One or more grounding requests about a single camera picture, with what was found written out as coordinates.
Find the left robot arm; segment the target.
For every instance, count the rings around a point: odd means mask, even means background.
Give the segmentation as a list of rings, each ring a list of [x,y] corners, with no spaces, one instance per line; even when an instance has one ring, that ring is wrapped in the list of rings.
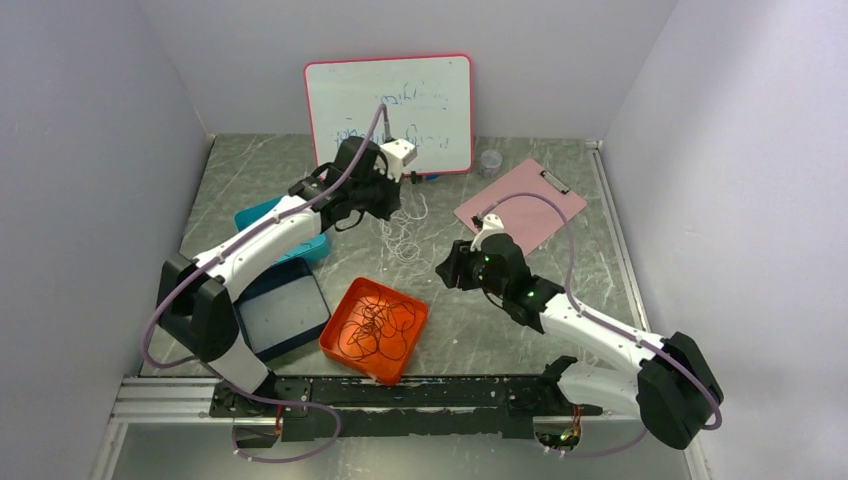
[[[250,228],[192,258],[170,257],[153,324],[237,390],[237,403],[249,414],[268,413],[278,377],[249,346],[235,302],[283,254],[352,213],[389,219],[400,206],[404,169],[416,156],[416,146],[404,139],[381,145],[345,139],[333,161],[296,182]]]

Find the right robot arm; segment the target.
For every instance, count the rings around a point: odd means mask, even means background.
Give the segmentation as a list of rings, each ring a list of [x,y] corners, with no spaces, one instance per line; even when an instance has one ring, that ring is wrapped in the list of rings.
[[[698,433],[719,427],[724,394],[696,341],[623,324],[532,273],[512,237],[456,240],[435,268],[447,288],[480,290],[517,324],[591,351],[607,363],[593,369],[568,360],[547,367],[539,391],[550,413],[605,407],[633,416],[664,445],[686,449]]]

